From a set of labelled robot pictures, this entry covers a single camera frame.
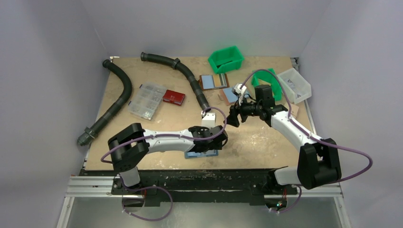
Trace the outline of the blue leather card holder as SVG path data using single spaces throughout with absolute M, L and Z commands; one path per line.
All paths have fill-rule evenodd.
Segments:
M 218 150 L 209 150 L 206 152 L 185 152 L 184 156 L 186 159 L 190 159 L 190 158 L 212 157 L 218 155 L 219 155 Z

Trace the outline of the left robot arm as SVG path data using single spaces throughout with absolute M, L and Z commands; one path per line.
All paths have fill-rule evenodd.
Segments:
M 192 126 L 178 132 L 156 132 L 133 123 L 111 137 L 107 144 L 111 163 L 125 186 L 138 185 L 140 175 L 137 165 L 147 154 L 153 152 L 196 152 L 221 150 L 228 141 L 223 126 L 213 128 Z

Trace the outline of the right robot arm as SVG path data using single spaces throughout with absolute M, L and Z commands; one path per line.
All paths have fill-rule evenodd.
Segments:
M 275 103 L 269 85 L 255 87 L 255 99 L 250 102 L 245 98 L 244 85 L 235 85 L 232 93 L 237 101 L 230 107 L 229 125 L 239 127 L 249 116 L 258 116 L 299 151 L 297 166 L 278 168 L 269 174 L 273 186 L 300 185 L 310 190 L 341 179 L 335 141 L 322 139 L 296 121 L 285 106 Z

